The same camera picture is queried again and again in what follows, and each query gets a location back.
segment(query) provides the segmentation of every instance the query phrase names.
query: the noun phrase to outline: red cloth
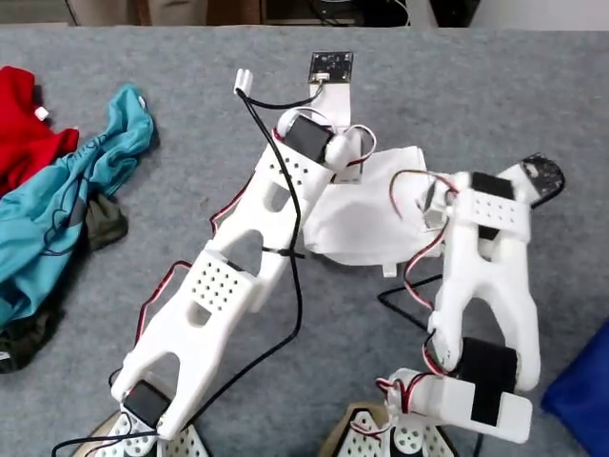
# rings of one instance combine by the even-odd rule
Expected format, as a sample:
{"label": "red cloth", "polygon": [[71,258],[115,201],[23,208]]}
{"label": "red cloth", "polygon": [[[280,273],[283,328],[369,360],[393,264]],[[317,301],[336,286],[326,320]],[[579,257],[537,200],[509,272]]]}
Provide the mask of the red cloth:
{"label": "red cloth", "polygon": [[78,130],[54,133],[34,112],[34,75],[0,70],[0,197],[19,187],[55,158],[78,146]]}

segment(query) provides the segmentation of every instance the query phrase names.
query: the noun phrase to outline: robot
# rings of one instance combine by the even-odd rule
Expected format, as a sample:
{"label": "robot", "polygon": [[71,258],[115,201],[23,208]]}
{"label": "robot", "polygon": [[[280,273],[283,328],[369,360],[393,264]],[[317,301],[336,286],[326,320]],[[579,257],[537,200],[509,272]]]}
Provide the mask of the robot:
{"label": "robot", "polygon": [[[191,419],[227,339],[248,312],[261,309],[286,266],[295,263],[296,235],[324,189],[335,182],[357,182],[372,152],[362,153],[362,132],[351,126],[352,64],[350,52],[313,55],[310,107],[281,116],[272,135],[266,135],[268,144],[246,187],[222,215],[232,212],[219,226],[214,220],[213,238],[178,291],[146,328],[141,319],[136,344],[111,385],[124,413],[108,435],[116,441],[98,450],[100,455],[116,448],[134,457],[151,452],[208,455]],[[249,109],[252,79],[248,70],[239,70],[234,87]],[[356,411],[339,456],[451,455],[449,447],[441,446],[440,425],[515,443],[528,439],[532,405],[517,392],[532,389],[540,378],[537,308],[528,289],[530,213],[561,191],[564,178],[556,164],[540,155],[498,176],[430,176],[435,179],[419,207],[430,226],[442,229],[427,248],[443,243],[442,287],[434,302],[419,296],[432,311],[422,347],[430,371],[400,368],[379,378],[386,422],[375,424],[366,411]],[[276,210],[270,202],[280,188],[292,198]],[[227,260],[231,246],[252,230],[264,240],[256,276]],[[424,251],[406,264],[406,273]],[[416,291],[409,291],[417,298]],[[491,307],[504,346],[462,338],[462,313],[474,297]],[[149,371],[167,353],[180,360],[175,391]],[[119,441],[127,432],[131,438]],[[365,446],[353,447],[356,442]]]}

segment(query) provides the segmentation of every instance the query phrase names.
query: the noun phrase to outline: blue cloth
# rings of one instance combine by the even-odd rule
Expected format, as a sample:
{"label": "blue cloth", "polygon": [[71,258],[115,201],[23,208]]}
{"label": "blue cloth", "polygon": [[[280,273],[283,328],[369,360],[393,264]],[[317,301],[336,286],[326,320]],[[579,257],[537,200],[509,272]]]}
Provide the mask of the blue cloth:
{"label": "blue cloth", "polygon": [[112,195],[150,146],[154,122],[134,86],[110,101],[108,127],[0,200],[0,330],[49,295],[83,228],[88,196]]}
{"label": "blue cloth", "polygon": [[609,321],[547,389],[541,407],[593,457],[609,456]]}

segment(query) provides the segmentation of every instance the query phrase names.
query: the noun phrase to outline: dark green cloth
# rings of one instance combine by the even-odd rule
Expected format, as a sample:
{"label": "dark green cloth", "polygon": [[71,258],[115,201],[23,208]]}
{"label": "dark green cloth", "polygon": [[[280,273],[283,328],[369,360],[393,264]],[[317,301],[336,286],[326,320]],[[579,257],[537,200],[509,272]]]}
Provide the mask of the dark green cloth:
{"label": "dark green cloth", "polygon": [[46,343],[59,312],[41,309],[35,315],[18,319],[0,334],[0,373],[9,373],[27,365]]}
{"label": "dark green cloth", "polygon": [[120,240],[128,231],[127,218],[121,208],[101,193],[89,198],[85,224],[91,250],[101,249]]}

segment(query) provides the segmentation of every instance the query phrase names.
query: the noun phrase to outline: gray table surface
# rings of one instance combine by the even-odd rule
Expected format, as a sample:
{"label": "gray table surface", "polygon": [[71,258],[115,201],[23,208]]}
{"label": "gray table surface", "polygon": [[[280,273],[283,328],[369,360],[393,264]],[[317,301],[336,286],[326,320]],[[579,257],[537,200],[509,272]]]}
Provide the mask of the gray table surface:
{"label": "gray table surface", "polygon": [[[207,218],[264,146],[231,93],[236,69],[254,72],[258,98],[289,101],[305,95],[314,50],[355,52],[353,120],[373,128],[382,149],[418,145],[431,169],[446,172],[498,172],[536,151],[562,166],[567,188],[535,212],[529,250],[543,363],[529,395],[531,437],[523,446],[488,439],[482,455],[582,455],[539,399],[609,310],[609,35],[250,27],[0,30],[0,65],[37,75],[58,128],[100,131],[108,100],[130,81],[144,91],[162,142],[119,192],[128,237],[72,271],[55,337],[29,367],[0,378],[0,455],[49,455],[116,408],[106,379],[132,344],[139,305],[174,259],[195,258],[210,235]],[[440,268],[426,261],[420,275]],[[397,280],[319,259],[302,262],[301,275],[300,337],[199,423],[216,456],[315,455],[350,402],[381,400],[376,376],[423,368],[421,334],[374,299]],[[286,273],[262,312],[237,327],[214,389],[290,332],[294,303]],[[497,338],[487,307],[467,310],[464,333]],[[474,434],[447,431],[469,455]]]}

